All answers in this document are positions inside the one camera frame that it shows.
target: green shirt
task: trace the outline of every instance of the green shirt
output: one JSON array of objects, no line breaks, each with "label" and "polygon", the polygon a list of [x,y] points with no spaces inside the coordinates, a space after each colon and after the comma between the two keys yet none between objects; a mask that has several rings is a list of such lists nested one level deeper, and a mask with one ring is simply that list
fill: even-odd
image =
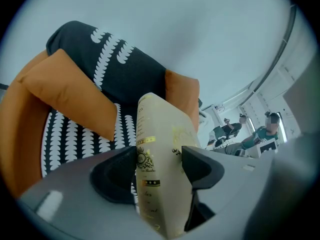
[{"label": "green shirt", "polygon": [[271,140],[272,138],[275,138],[275,140],[278,140],[278,133],[276,133],[275,135],[267,135],[267,129],[264,126],[259,127],[253,134],[252,134],[253,138],[251,138],[250,140],[243,142],[242,143],[242,147],[243,149],[247,150],[252,148],[253,146],[255,146],[255,139],[257,139],[257,137],[259,137],[259,139],[261,140],[261,142],[265,140]]}]

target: wall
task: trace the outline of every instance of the wall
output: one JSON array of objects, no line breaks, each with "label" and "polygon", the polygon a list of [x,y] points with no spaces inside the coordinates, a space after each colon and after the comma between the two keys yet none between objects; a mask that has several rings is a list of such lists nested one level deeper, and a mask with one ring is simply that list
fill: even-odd
[{"label": "wall", "polygon": [[284,99],[284,94],[306,70],[316,51],[315,36],[303,14],[298,10],[291,36],[278,63],[257,92],[242,106],[256,129],[265,125],[264,113],[271,111],[281,113],[288,140],[301,134],[297,120]]},{"label": "wall", "polygon": [[[234,109],[231,109],[226,112],[222,112],[220,114],[220,118],[222,121],[224,121],[225,118],[230,119],[230,123],[238,123],[239,122],[239,114],[242,113],[238,107],[235,107]],[[248,127],[246,124],[244,124],[239,132],[239,134],[232,139],[234,143],[242,142],[245,138],[249,137],[251,133],[248,130]]]},{"label": "wall", "polygon": [[289,0],[27,0],[1,43],[0,83],[9,85],[57,28],[78,20],[198,78],[206,107],[268,69],[289,12]]}]

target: light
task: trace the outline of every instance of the light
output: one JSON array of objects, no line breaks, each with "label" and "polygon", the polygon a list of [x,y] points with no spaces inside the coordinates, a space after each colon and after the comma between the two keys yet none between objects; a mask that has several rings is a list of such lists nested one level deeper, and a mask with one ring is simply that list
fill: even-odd
[{"label": "light", "polygon": [[281,117],[281,114],[279,112],[277,113],[277,115],[280,117],[279,126],[280,126],[280,130],[281,130],[281,133],[282,133],[283,141],[284,141],[284,143],[286,143],[288,140],[287,140],[284,124],[282,123],[282,117]]},{"label": "light", "polygon": [[251,118],[249,118],[249,124],[250,124],[250,126],[251,126],[252,132],[254,132],[256,129],[255,129],[254,124],[252,123]]}]

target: orange pillow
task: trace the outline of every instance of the orange pillow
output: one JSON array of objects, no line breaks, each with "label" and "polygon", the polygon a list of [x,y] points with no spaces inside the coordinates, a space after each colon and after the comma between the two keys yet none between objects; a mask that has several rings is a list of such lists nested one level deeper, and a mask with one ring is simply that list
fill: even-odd
[{"label": "orange pillow", "polygon": [[114,140],[116,105],[99,91],[64,50],[58,49],[18,81],[72,121]]},{"label": "orange pillow", "polygon": [[199,127],[199,92],[198,79],[165,70],[165,100],[190,117],[196,132]]}]

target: black shirt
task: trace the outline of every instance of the black shirt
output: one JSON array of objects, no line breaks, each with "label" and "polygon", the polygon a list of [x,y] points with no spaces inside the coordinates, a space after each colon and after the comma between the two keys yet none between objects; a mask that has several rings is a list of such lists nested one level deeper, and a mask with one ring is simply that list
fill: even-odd
[{"label": "black shirt", "polygon": [[231,132],[233,132],[233,133],[234,133],[234,132],[237,132],[237,131],[239,131],[239,130],[242,128],[242,124],[241,124],[241,123],[238,123],[238,122],[232,123],[231,125],[234,127],[233,130],[231,130],[231,128],[230,128],[228,125],[225,125],[225,126],[222,127],[223,131],[224,131],[226,134],[230,134]]}]

